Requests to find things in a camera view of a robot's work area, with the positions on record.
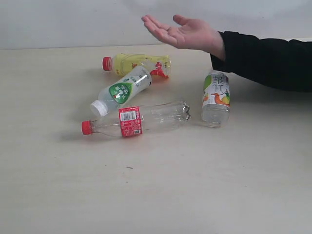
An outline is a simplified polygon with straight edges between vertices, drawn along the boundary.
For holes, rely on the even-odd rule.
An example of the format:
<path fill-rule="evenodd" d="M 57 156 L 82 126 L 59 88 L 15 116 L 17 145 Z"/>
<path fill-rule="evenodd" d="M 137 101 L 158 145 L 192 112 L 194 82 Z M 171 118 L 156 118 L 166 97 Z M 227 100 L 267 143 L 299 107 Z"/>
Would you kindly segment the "person's open bare hand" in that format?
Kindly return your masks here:
<path fill-rule="evenodd" d="M 142 18 L 146 29 L 159 41 L 178 49 L 200 50 L 224 61 L 226 57 L 221 34 L 200 19 L 174 15 L 173 21 L 179 27 L 161 23 L 150 15 Z"/>

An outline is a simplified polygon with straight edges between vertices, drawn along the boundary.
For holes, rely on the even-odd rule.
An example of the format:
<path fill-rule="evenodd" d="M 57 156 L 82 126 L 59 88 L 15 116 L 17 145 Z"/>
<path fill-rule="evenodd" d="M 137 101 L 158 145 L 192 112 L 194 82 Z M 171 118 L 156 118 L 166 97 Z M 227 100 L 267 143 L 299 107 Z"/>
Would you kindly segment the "black sleeved forearm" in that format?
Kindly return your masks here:
<path fill-rule="evenodd" d="M 214 70 L 235 73 L 262 85 L 292 92 L 312 91 L 312 43 L 259 39 L 225 31 L 225 60 L 211 56 Z"/>

